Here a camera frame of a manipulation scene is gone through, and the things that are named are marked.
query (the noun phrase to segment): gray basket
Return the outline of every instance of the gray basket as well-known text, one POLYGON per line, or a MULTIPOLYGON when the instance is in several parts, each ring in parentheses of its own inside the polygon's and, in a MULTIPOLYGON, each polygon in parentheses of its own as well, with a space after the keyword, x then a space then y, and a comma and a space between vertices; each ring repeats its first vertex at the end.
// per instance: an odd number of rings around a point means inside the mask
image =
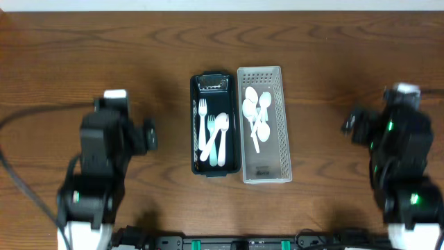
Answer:
POLYGON ((237 70, 237 81, 244 183, 291 181, 291 158, 280 67, 242 67, 237 70), (250 136, 250 123, 242 113, 242 102, 248 86, 253 87, 259 97, 263 92, 270 92, 272 96, 271 105, 267 109, 267 124, 271 134, 266 142, 258 140, 260 153, 256 153, 250 136))

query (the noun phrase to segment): green light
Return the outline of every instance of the green light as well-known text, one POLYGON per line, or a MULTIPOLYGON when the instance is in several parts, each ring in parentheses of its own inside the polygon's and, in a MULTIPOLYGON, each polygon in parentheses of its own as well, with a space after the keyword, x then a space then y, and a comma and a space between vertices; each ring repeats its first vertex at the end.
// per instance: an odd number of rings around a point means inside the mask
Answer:
POLYGON ((392 129, 393 129, 393 122, 390 121, 390 122, 387 124, 387 130, 388 130, 388 131, 391 131, 392 129))
POLYGON ((420 202, 420 197, 418 194, 411 194, 410 197, 410 204, 411 205, 416 205, 420 202))

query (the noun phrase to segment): black basket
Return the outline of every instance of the black basket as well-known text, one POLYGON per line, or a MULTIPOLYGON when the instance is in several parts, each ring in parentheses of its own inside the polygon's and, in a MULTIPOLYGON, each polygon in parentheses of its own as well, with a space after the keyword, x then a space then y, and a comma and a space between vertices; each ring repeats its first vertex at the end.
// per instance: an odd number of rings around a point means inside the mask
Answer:
MULTIPOLYGON (((239 131, 239 113, 237 108, 236 87, 234 77, 222 72, 204 72, 193 76, 190 80, 191 91, 191 170, 195 174, 206 177, 226 176, 241 169, 241 143, 239 131), (226 132, 226 157, 222 167, 211 166, 210 161, 201 162, 198 149, 198 132, 200 115, 198 114, 199 99, 207 100, 207 115, 205 116, 205 138, 210 138, 207 130, 208 115, 215 117, 219 113, 227 113, 230 118, 230 128, 226 132)), ((216 136, 216 151, 219 153, 221 132, 216 136)))

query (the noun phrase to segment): brown table surface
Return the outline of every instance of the brown table surface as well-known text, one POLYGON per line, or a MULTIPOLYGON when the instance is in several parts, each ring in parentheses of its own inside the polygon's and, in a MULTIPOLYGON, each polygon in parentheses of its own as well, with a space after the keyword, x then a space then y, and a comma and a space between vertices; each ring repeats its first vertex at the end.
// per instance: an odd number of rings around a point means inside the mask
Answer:
MULTIPOLYGON (((0 17, 0 117, 126 88, 136 122, 154 117, 159 150, 134 157, 116 228, 186 235, 294 235, 359 226, 384 232, 368 152, 339 131, 356 103, 384 107, 394 82, 444 89, 439 12, 59 12, 0 17), (189 79, 209 69, 279 65, 293 182, 246 185, 190 170, 189 79)), ((444 188, 442 99, 424 97, 435 140, 427 172, 444 188)), ((56 211, 91 108, 4 126, 19 175, 56 211)), ((55 249, 56 228, 0 170, 0 249, 55 249)))

